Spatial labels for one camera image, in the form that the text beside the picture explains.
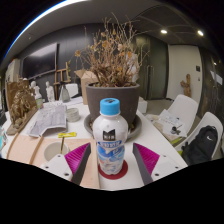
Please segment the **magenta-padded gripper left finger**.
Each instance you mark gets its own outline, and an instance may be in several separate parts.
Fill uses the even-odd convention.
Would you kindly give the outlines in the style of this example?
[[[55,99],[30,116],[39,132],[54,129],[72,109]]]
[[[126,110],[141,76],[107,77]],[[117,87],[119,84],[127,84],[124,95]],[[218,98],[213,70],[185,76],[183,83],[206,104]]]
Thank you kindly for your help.
[[[42,169],[76,185],[81,183],[91,153],[91,144],[86,143],[66,155],[56,154]]]

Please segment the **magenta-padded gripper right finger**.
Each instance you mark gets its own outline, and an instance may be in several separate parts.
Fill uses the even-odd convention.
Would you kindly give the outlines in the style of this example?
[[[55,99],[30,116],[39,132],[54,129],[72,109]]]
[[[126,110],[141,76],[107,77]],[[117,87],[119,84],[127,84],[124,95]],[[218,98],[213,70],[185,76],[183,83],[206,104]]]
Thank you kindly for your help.
[[[133,154],[145,185],[181,169],[181,166],[168,155],[159,155],[138,143],[133,144]]]

